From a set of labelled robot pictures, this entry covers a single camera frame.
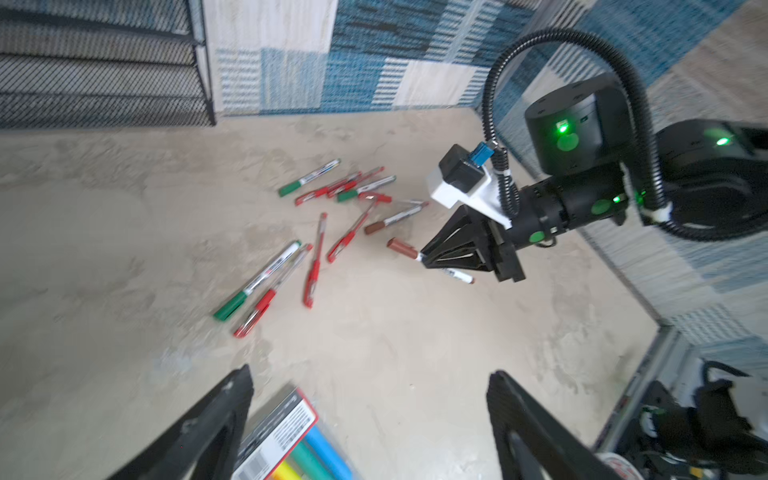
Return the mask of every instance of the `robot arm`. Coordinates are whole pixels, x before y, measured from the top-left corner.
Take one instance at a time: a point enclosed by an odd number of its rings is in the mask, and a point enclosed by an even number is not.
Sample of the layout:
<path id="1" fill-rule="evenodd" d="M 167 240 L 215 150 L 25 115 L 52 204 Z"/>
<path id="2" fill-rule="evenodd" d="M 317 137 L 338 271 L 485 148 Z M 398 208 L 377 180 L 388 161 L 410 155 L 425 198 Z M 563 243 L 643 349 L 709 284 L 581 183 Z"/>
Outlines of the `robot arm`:
<path id="1" fill-rule="evenodd" d="M 528 108 L 528 132 L 550 177 L 518 189 L 495 132 L 493 98 L 509 61 L 548 41 L 587 48 L 616 74 L 566 85 Z M 558 235 L 597 220 L 621 225 L 633 200 L 645 225 L 688 240 L 729 240 L 768 227 L 768 128 L 695 119 L 654 133 L 639 75 L 594 35 L 550 28 L 518 40 L 488 73 L 482 120 L 486 141 L 471 153 L 454 145 L 427 177 L 435 201 L 464 204 L 422 249 L 427 268 L 523 280 L 517 250 L 552 247 Z"/>

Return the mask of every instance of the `green marker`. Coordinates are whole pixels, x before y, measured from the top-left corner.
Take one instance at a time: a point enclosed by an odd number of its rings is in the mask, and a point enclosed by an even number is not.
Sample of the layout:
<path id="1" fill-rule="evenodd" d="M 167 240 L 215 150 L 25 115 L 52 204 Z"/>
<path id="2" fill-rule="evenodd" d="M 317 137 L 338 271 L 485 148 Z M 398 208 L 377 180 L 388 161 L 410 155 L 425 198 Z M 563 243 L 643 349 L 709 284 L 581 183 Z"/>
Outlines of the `green marker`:
<path id="1" fill-rule="evenodd" d="M 301 177 L 299 180 L 296 180 L 295 182 L 287 184 L 285 187 L 279 189 L 277 191 L 277 194 L 280 195 L 281 197 L 285 197 L 287 194 L 291 193 L 292 191 L 298 190 L 299 187 L 301 187 L 302 185 L 306 185 L 312 180 L 315 180 L 316 178 L 320 177 L 321 175 L 327 174 L 328 172 L 336 168 L 340 163 L 341 163 L 340 158 L 331 160 L 330 162 L 318 168 L 311 174 L 306 174 L 303 177 Z"/>
<path id="2" fill-rule="evenodd" d="M 397 177 L 395 175 L 389 175 L 388 177 L 384 177 L 381 180 L 377 180 L 375 182 L 371 182 L 366 185 L 362 185 L 360 187 L 357 187 L 353 190 L 348 190 L 346 192 L 342 192 L 338 195 L 336 195 L 336 200 L 339 202 L 347 201 L 350 198 L 355 198 L 360 194 L 363 194 L 365 192 L 370 192 L 371 190 L 375 190 L 379 187 L 383 187 L 384 185 L 391 184 L 393 181 L 397 180 Z"/>
<path id="3" fill-rule="evenodd" d="M 214 318 L 221 322 L 230 318 L 234 311 L 240 308 L 240 305 L 245 303 L 245 299 L 248 298 L 248 296 L 253 293 L 253 291 L 264 280 L 270 278 L 270 276 L 275 273 L 277 269 L 283 266 L 283 264 L 288 261 L 290 256 L 293 255 L 293 253 L 296 252 L 299 247 L 301 247 L 301 242 L 298 240 L 291 243 L 288 248 L 283 250 L 280 255 L 275 257 L 274 260 L 272 260 L 253 279 L 251 279 L 245 288 L 243 288 L 240 292 L 237 293 L 237 295 L 233 296 L 230 301 L 226 302 L 221 308 L 219 308 L 216 313 L 214 313 Z"/>
<path id="4" fill-rule="evenodd" d="M 320 460 L 315 458 L 312 449 L 306 445 L 306 440 L 302 440 L 293 448 L 290 458 L 302 469 L 306 476 L 311 480 L 333 480 L 330 473 L 323 467 Z"/>

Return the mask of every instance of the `red pen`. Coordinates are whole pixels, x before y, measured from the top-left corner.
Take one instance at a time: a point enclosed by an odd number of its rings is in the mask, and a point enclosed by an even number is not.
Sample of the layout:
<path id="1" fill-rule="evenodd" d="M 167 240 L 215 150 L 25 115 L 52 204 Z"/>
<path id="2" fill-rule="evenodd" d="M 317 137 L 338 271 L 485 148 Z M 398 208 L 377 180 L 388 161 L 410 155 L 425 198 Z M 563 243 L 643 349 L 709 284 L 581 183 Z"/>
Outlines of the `red pen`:
<path id="1" fill-rule="evenodd" d="M 307 194 L 304 194 L 301 197 L 296 198 L 293 202 L 298 207 L 299 205 L 303 204 L 307 200 L 312 200 L 313 198 L 321 197 L 321 196 L 327 194 L 328 192 L 330 192 L 331 190 L 335 190 L 336 188 L 343 187 L 347 183 L 349 183 L 349 182 L 351 182 L 353 180 L 357 180 L 360 177 L 360 175 L 362 175 L 362 171 L 358 170 L 354 174 L 347 175 L 346 177 L 342 178 L 341 180 L 337 180 L 337 181 L 333 182 L 330 185 L 326 185 L 325 187 L 318 188 L 317 190 L 312 190 L 311 192 L 309 192 Z"/>
<path id="2" fill-rule="evenodd" d="M 356 178 L 355 180 L 348 181 L 347 183 L 345 183 L 340 187 L 333 188 L 326 195 L 328 198 L 333 198 L 334 195 L 340 194 L 342 192 L 346 192 L 348 190 L 352 190 L 354 187 L 357 187 L 358 185 L 360 185 L 360 182 L 368 180 L 370 177 L 373 177 L 374 175 L 378 175 L 383 171 L 384 171 L 384 167 L 374 168 L 371 171 L 365 172 L 360 178 Z"/>
<path id="3" fill-rule="evenodd" d="M 320 254 L 323 251 L 323 238 L 326 235 L 326 218 L 328 214 L 322 212 L 320 214 L 320 223 L 317 226 L 317 251 L 315 251 L 315 260 L 312 262 L 312 268 L 310 274 L 306 278 L 306 285 L 304 286 L 304 305 L 312 308 L 314 303 L 315 285 L 317 284 L 317 277 L 320 273 Z"/>
<path id="4" fill-rule="evenodd" d="M 296 259 L 291 263 L 289 267 L 287 267 L 285 270 L 283 270 L 280 275 L 277 277 L 277 279 L 270 285 L 270 289 L 264 293 L 264 295 L 259 299 L 258 302 L 256 302 L 256 305 L 253 306 L 253 312 L 248 316 L 245 322 L 243 322 L 240 327 L 235 330 L 235 337 L 242 339 L 245 338 L 246 335 L 248 335 L 248 332 L 251 331 L 251 329 L 256 325 L 256 323 L 261 319 L 261 316 L 266 312 L 266 309 L 270 308 L 270 303 L 272 303 L 272 299 L 275 298 L 275 295 L 277 295 L 277 289 L 280 288 L 283 283 L 288 280 L 288 277 L 291 273 L 299 266 L 299 264 L 304 260 L 304 257 L 306 257 L 306 253 L 309 252 L 312 249 L 312 244 L 308 243 L 307 245 L 301 246 L 297 253 L 294 255 L 296 256 Z"/>
<path id="5" fill-rule="evenodd" d="M 336 242 L 336 245 L 333 246 L 333 248 L 328 252 L 328 263 L 333 263 L 333 261 L 339 256 L 342 250 L 344 250 L 344 247 L 349 245 L 349 242 L 352 241 L 353 238 L 355 238 L 355 234 L 357 233 L 357 230 L 360 230 L 360 227 L 362 226 L 363 222 L 365 222 L 368 219 L 368 216 L 371 214 L 371 210 L 377 205 L 377 201 L 373 201 L 371 203 L 371 206 L 366 209 L 365 212 L 363 212 L 362 215 L 360 215 L 360 218 L 357 219 L 354 225 L 352 225 L 352 228 L 347 231 L 347 233 L 344 234 L 341 239 Z"/>
<path id="6" fill-rule="evenodd" d="M 357 197 L 361 200 L 376 200 L 380 204 L 392 203 L 392 197 L 385 194 L 378 194 L 376 192 L 362 192 Z"/>

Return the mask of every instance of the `blue connector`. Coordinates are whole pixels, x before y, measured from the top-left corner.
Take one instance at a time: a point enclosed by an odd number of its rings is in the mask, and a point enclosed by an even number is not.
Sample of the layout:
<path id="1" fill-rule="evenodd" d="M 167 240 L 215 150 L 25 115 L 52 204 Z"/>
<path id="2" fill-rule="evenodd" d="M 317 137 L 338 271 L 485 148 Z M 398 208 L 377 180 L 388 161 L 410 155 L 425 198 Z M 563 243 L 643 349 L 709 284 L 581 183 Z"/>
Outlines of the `blue connector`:
<path id="1" fill-rule="evenodd" d="M 475 150 L 469 154 L 469 161 L 478 167 L 482 167 L 491 155 L 493 155 L 493 149 L 485 143 L 480 142 Z"/>

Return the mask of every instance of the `blue patterned wall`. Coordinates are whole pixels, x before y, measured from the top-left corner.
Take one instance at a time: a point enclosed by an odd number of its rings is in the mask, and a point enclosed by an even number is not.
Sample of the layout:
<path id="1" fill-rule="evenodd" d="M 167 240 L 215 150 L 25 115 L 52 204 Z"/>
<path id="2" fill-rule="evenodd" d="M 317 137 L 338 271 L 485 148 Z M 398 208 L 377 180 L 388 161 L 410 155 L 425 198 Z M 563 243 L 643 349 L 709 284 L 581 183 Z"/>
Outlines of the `blue patterned wall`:
<path id="1" fill-rule="evenodd" d="M 631 59 L 648 86 L 656 129 L 706 117 L 768 123 L 768 5 L 760 0 L 567 0 L 551 25 L 592 31 Z M 604 70 L 590 55 L 549 45 L 528 55 L 496 101 L 502 139 L 541 176 L 523 112 L 547 92 Z M 582 229 L 590 243 L 706 358 L 768 367 L 768 234 L 694 243 L 610 222 Z"/>
<path id="2" fill-rule="evenodd" d="M 213 3 L 217 110 L 300 114 L 477 104 L 539 0 Z"/>

